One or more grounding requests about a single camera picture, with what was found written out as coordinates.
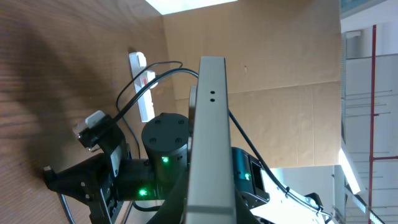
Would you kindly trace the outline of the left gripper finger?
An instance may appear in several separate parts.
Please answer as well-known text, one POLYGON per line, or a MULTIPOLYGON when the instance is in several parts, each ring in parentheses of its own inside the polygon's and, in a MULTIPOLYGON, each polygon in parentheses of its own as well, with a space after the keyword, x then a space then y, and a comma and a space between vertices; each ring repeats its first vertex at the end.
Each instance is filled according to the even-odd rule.
POLYGON ((183 171, 159 210, 147 224, 179 224, 183 216, 187 188, 188 171, 183 171))

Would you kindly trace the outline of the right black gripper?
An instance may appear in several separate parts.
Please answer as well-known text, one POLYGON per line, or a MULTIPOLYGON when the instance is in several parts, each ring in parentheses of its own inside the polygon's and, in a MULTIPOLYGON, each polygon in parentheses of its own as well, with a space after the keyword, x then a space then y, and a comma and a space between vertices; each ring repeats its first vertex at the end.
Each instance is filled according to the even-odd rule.
POLYGON ((88 202, 92 223, 114 223, 125 201, 149 199, 149 161, 133 159, 122 136, 101 141, 97 154, 59 173, 46 167, 47 188, 88 202))

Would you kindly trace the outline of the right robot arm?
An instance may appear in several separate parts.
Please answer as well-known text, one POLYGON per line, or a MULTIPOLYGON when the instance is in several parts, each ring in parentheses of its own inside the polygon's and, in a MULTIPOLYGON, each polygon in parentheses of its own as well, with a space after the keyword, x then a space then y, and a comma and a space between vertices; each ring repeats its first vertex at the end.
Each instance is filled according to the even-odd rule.
POLYGON ((46 186, 114 223, 124 201, 161 200, 152 223, 328 223, 315 193, 282 185, 258 157, 233 147, 229 112, 190 121, 162 113, 142 130, 147 159, 133 159, 117 119, 102 115, 77 135, 101 152, 69 169, 44 170, 46 186))

